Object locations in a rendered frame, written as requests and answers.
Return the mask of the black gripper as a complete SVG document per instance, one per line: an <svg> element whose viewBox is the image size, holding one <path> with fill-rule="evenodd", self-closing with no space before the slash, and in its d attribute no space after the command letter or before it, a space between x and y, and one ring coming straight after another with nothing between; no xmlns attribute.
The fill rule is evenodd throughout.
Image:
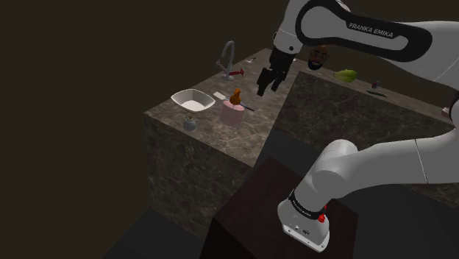
<svg viewBox="0 0 459 259"><path fill-rule="evenodd" d="M272 82L271 90L276 92L280 84L285 80L287 73L291 67L295 54L289 54L280 51L276 47L272 49L269 62L269 68L272 71L276 71L274 75L274 80ZM263 96L267 86L271 83L271 70L263 68L258 77L257 84L258 90L257 95Z"/></svg>

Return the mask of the dark robot stand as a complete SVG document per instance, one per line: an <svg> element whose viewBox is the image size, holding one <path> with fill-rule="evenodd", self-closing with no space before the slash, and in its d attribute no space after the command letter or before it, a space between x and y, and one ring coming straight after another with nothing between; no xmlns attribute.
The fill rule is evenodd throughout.
<svg viewBox="0 0 459 259"><path fill-rule="evenodd" d="M323 252L283 232L277 206L301 179L268 158L214 215L199 259L353 259L358 215L336 200L327 204L330 242Z"/></svg>

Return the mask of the green vegetable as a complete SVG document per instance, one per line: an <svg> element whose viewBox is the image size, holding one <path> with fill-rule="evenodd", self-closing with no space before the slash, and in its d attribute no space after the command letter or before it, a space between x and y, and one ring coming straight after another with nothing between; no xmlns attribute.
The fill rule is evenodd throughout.
<svg viewBox="0 0 459 259"><path fill-rule="evenodd" d="M353 82L357 78L357 72L352 69L344 69L335 72L333 76L343 82Z"/></svg>

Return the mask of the grey kitchen faucet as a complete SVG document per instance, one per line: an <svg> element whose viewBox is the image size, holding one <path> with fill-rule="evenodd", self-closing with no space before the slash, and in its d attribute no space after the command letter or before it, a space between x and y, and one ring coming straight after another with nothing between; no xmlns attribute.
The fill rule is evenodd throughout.
<svg viewBox="0 0 459 259"><path fill-rule="evenodd" d="M234 77L230 75L230 72L232 71L234 53L235 53L235 43L232 40L230 40L226 42L221 52L220 58L216 61L216 66L223 71L221 78L226 81L234 80ZM221 61L224 60L225 58L227 58L227 64L223 65Z"/></svg>

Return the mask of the pink cylinder cup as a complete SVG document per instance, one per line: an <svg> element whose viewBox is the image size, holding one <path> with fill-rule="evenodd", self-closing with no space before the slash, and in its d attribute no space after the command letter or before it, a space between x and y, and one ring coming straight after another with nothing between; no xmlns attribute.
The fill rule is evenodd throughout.
<svg viewBox="0 0 459 259"><path fill-rule="evenodd" d="M244 115L245 108L239 104L232 104L230 101L223 101L220 120L230 127L239 127Z"/></svg>

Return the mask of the white square bowl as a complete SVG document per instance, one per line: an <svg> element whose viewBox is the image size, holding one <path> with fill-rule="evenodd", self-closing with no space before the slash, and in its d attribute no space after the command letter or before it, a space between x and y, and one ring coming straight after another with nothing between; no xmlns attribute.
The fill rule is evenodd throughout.
<svg viewBox="0 0 459 259"><path fill-rule="evenodd" d="M193 88L176 92L171 100L190 113L202 112L216 103L213 97Z"/></svg>

